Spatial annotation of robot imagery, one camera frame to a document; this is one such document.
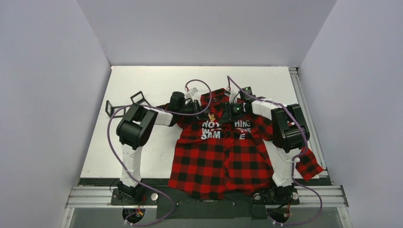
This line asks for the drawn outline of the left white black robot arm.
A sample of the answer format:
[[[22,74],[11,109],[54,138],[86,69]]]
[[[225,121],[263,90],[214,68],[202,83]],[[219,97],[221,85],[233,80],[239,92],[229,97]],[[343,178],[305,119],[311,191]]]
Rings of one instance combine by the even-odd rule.
[[[207,109],[202,109],[198,100],[186,97],[182,92],[173,92],[166,105],[146,108],[132,104],[124,112],[116,128],[123,150],[123,158],[120,160],[122,176],[117,187],[129,204],[138,203],[142,197],[144,184],[141,183],[141,155],[154,126],[173,126],[180,117],[206,118]]]

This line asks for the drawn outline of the aluminium front rail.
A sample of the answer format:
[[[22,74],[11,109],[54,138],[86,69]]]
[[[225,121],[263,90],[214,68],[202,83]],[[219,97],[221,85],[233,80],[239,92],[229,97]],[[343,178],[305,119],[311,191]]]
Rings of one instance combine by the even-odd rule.
[[[342,186],[311,186],[312,190],[296,186],[298,194],[298,207],[319,206],[320,200],[315,194],[317,192],[323,207],[348,207],[348,202]],[[73,187],[67,199],[67,208],[134,208],[136,204],[123,202],[113,194],[109,187],[82,186]]]

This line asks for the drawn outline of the black frame stand right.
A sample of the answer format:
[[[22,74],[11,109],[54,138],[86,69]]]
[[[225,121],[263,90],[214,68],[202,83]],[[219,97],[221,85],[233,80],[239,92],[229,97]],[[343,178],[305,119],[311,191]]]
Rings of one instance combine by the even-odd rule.
[[[139,91],[137,93],[135,93],[134,95],[132,95],[130,97],[131,101],[133,104],[139,104],[139,105],[148,105],[150,106],[151,104],[146,100],[144,94],[142,91]]]

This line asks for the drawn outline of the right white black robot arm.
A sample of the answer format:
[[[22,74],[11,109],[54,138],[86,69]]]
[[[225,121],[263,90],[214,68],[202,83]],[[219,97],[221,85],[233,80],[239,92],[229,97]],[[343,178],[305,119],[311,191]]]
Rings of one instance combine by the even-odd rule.
[[[238,95],[227,88],[224,94],[229,98],[224,103],[224,112],[220,123],[229,123],[240,120],[246,114],[255,114],[270,119],[273,126],[274,139],[272,143],[278,147],[277,162],[272,179],[275,186],[268,190],[269,199],[280,203],[287,197],[285,187],[292,186],[295,166],[300,161],[298,154],[307,149],[310,138],[309,129],[299,104],[290,104],[283,108],[262,98],[255,97],[250,87],[243,88],[244,92]],[[236,103],[240,96],[243,102]]]

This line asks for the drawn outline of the black frame stand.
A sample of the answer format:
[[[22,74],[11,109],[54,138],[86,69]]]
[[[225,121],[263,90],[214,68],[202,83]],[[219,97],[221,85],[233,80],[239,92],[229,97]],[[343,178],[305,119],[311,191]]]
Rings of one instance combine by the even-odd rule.
[[[114,106],[109,100],[106,100],[105,112],[108,117],[114,114],[114,118],[122,118],[126,114],[126,110],[124,105]]]
[[[133,104],[139,104],[139,105],[148,105],[150,106],[151,104],[146,100],[144,94],[142,91],[139,91],[137,93],[135,93],[134,95],[132,95],[130,97],[131,101]]]

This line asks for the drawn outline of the orange gold brooch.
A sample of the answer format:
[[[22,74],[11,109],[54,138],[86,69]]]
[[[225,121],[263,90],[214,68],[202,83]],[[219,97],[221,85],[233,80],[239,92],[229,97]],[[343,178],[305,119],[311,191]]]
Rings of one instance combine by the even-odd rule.
[[[211,122],[215,122],[216,118],[213,113],[208,114],[208,117]]]

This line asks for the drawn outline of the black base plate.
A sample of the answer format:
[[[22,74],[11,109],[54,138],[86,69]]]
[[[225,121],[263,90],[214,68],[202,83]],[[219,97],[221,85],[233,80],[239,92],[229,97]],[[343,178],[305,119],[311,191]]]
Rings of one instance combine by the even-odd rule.
[[[144,179],[150,188],[137,185],[126,190],[121,181],[114,180],[109,190],[111,205],[123,206],[123,216],[138,222],[145,216],[147,206],[155,206],[158,219],[252,219],[288,218],[289,206],[300,203],[297,190],[293,187],[261,189],[247,196],[240,191],[230,191],[224,199],[199,199],[181,190],[168,187],[167,179]]]

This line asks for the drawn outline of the black frame stand left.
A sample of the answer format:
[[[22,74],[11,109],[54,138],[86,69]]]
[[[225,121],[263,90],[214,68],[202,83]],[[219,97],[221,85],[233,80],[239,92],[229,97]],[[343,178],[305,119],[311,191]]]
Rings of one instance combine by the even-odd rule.
[[[106,100],[105,112],[108,117],[114,114],[114,118],[122,118],[126,114],[126,110],[124,105],[114,106],[109,100]]]

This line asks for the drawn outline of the red black plaid shirt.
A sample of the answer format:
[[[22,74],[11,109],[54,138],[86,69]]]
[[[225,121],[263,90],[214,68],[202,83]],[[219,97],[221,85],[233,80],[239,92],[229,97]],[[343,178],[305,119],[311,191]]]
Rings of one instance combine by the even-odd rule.
[[[218,200],[239,190],[252,195],[272,183],[274,173],[266,141],[273,140],[271,120],[251,114],[235,123],[219,124],[225,89],[201,95],[201,106],[216,120],[182,118],[168,186],[203,200]]]

